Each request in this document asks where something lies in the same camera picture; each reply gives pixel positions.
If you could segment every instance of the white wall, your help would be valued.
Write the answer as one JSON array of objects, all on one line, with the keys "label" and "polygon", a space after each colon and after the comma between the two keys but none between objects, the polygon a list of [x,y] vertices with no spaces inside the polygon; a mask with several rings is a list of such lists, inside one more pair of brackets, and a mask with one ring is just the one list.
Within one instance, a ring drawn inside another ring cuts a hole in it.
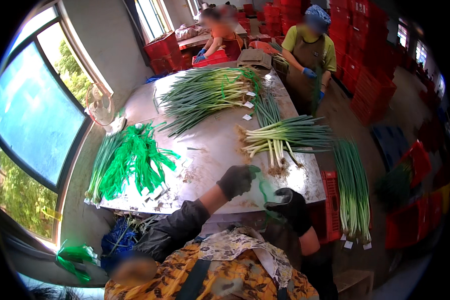
[{"label": "white wall", "polygon": [[145,65],[122,0],[63,0],[83,46],[114,91],[120,108],[154,75]]}]

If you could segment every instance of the person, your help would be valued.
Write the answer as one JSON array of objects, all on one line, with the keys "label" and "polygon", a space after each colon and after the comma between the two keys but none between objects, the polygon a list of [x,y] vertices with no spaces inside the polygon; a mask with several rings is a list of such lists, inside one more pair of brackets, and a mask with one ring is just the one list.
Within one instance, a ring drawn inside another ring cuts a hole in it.
[{"label": "person", "polygon": [[200,50],[194,63],[207,59],[220,47],[223,47],[230,61],[236,61],[242,52],[243,40],[235,33],[234,28],[228,24],[215,9],[205,9],[199,19],[202,27],[211,29],[211,37]]},{"label": "person", "polygon": [[257,172],[254,165],[230,167],[204,195],[153,224],[132,250],[114,255],[105,266],[105,300],[337,299],[331,262],[314,258],[317,234],[304,198],[292,189],[277,190],[282,202],[265,208],[285,217],[296,232],[304,261],[312,262],[302,265],[308,274],[250,227],[194,239],[210,215],[250,190]]},{"label": "person", "polygon": [[305,11],[304,21],[286,33],[282,55],[290,64],[285,83],[290,98],[300,115],[310,115],[317,76],[321,76],[321,101],[337,63],[334,42],[325,34],[330,16],[314,4]]}]

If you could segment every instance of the glass pane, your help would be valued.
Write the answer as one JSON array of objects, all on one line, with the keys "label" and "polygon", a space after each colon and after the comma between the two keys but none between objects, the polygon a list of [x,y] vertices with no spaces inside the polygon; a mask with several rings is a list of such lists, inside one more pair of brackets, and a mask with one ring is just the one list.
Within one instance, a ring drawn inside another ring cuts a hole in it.
[{"label": "glass pane", "polygon": [[60,75],[63,83],[72,92],[73,96],[86,107],[85,94],[92,84],[90,76],[78,63],[72,48],[67,43],[65,34],[59,23],[53,24],[37,35],[40,46],[55,71]]},{"label": "glass pane", "polygon": [[0,135],[53,185],[84,119],[45,66],[35,43],[0,76]]},{"label": "glass pane", "polygon": [[39,13],[38,15],[31,18],[30,21],[28,21],[21,30],[20,34],[15,40],[15,43],[13,43],[12,49],[10,51],[14,50],[18,44],[22,43],[24,39],[29,37],[38,28],[42,27],[47,22],[53,20],[56,17],[57,14],[55,13],[55,10],[53,9],[53,7],[50,7],[49,9],[46,9],[41,13]]},{"label": "glass pane", "polygon": [[52,238],[53,219],[42,207],[55,209],[57,194],[20,169],[0,149],[0,208],[24,228]]}]

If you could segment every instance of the tree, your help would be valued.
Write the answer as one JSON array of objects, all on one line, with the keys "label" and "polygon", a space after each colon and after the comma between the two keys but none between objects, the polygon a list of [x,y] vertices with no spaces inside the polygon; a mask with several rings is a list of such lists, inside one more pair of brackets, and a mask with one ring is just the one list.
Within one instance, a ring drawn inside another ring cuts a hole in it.
[{"label": "tree", "polygon": [[24,228],[47,238],[52,237],[53,219],[41,212],[55,209],[57,194],[20,169],[0,149],[0,207]]},{"label": "tree", "polygon": [[73,57],[69,46],[62,39],[58,47],[61,57],[55,62],[55,68],[60,73],[60,78],[66,87],[72,92],[73,96],[80,102],[83,107],[86,107],[85,95],[88,87],[92,84],[87,75]]}]

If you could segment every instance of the apron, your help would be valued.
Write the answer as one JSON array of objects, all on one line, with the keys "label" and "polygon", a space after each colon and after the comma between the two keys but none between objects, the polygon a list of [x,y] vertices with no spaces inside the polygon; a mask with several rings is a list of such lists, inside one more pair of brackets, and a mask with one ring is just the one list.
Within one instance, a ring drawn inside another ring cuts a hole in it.
[{"label": "apron", "polygon": [[[316,42],[306,43],[303,41],[302,34],[297,32],[292,54],[300,65],[312,69],[316,73],[318,66],[323,69],[324,47],[325,37],[323,34]],[[298,114],[311,115],[315,78],[309,78],[302,73],[302,70],[290,66],[286,77],[286,87]]]},{"label": "apron", "polygon": [[222,48],[225,50],[225,53],[227,54],[227,57],[230,62],[236,61],[239,59],[240,53],[242,53],[242,48],[239,44],[239,39],[241,37],[237,33],[233,33],[234,39],[232,40],[222,40]]}]

